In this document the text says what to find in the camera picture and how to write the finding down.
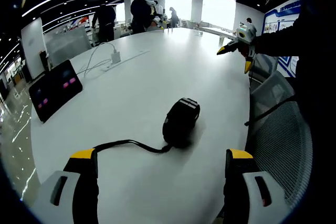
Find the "black device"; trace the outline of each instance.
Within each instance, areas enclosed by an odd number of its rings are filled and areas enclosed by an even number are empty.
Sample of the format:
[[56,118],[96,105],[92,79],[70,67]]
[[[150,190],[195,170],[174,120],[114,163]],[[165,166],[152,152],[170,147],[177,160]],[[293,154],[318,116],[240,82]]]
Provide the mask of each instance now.
[[46,122],[71,98],[83,90],[69,60],[47,72],[29,88],[38,117]]
[[167,114],[163,124],[163,137],[168,145],[162,149],[154,149],[135,140],[120,140],[111,143],[100,144],[92,149],[74,153],[64,172],[78,173],[76,189],[73,195],[72,215],[74,223],[98,223],[97,204],[99,188],[98,178],[98,157],[97,154],[108,148],[123,145],[135,144],[149,152],[166,153],[172,147],[183,148],[190,143],[188,137],[199,117],[200,105],[190,98],[179,99]]
[[184,148],[190,144],[189,135],[201,111],[200,105],[190,99],[181,98],[167,114],[162,127],[164,140],[176,147]]

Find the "gray chair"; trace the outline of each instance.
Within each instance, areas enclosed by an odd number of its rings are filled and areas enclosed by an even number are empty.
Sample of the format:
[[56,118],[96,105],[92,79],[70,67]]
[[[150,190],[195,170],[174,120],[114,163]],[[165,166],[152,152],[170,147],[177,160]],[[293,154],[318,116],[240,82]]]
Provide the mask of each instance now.
[[[250,95],[250,120],[292,96],[294,90],[275,71]],[[267,171],[284,189],[286,204],[298,204],[305,193],[312,167],[309,125],[296,102],[286,102],[249,127],[246,151],[260,170]]]
[[251,78],[250,90],[254,91],[268,77],[277,70],[279,57],[271,57],[268,55],[257,54],[254,64],[248,73]]

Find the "white table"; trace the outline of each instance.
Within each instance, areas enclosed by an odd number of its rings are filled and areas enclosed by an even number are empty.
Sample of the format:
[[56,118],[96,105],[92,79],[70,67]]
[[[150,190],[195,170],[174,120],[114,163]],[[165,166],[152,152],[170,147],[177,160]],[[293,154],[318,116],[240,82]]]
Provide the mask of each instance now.
[[210,27],[200,27],[201,31],[205,31],[207,33],[219,35],[219,36],[224,36],[228,39],[235,39],[236,37],[233,36],[232,33],[229,33],[227,31],[223,31],[220,28],[210,28]]
[[[211,223],[223,206],[225,155],[244,149],[249,81],[239,53],[217,56],[212,34],[174,28],[113,41],[122,60],[86,78],[83,91],[41,124],[33,109],[31,139],[40,182],[62,170],[71,154],[105,142],[134,139],[164,146],[162,125],[172,105],[189,97],[201,105],[190,150],[149,153],[125,145],[98,155],[98,219],[102,223]],[[93,49],[74,57],[76,71]],[[109,58],[96,51],[92,66]]]

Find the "white cable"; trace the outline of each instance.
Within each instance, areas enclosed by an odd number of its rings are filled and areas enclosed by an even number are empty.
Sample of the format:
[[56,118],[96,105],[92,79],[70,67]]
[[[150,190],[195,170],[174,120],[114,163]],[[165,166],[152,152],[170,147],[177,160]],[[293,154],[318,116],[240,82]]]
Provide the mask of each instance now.
[[[111,59],[102,60],[101,62],[99,62],[96,65],[94,65],[92,68],[89,68],[88,71],[87,71],[87,73],[89,73],[94,68],[97,68],[97,67],[100,67],[102,65],[105,65],[106,63],[109,63],[110,61],[111,61]],[[85,71],[86,70],[83,70],[83,68],[81,68],[77,74],[83,73]]]
[[89,66],[90,66],[91,59],[92,59],[93,55],[95,54],[95,52],[97,51],[97,49],[98,49],[101,45],[104,45],[104,44],[110,44],[110,45],[113,47],[114,53],[117,52],[117,50],[115,49],[115,46],[114,46],[113,44],[108,43],[108,42],[103,42],[103,43],[101,43],[101,44],[100,44],[98,47],[96,47],[96,48],[94,49],[94,51],[92,52],[91,57],[90,57],[90,59],[89,59],[89,63],[88,63],[88,65],[87,65],[87,67],[86,67],[86,70],[84,71],[84,77],[86,76],[86,74],[87,74],[87,72],[88,72],[88,70],[89,70]]

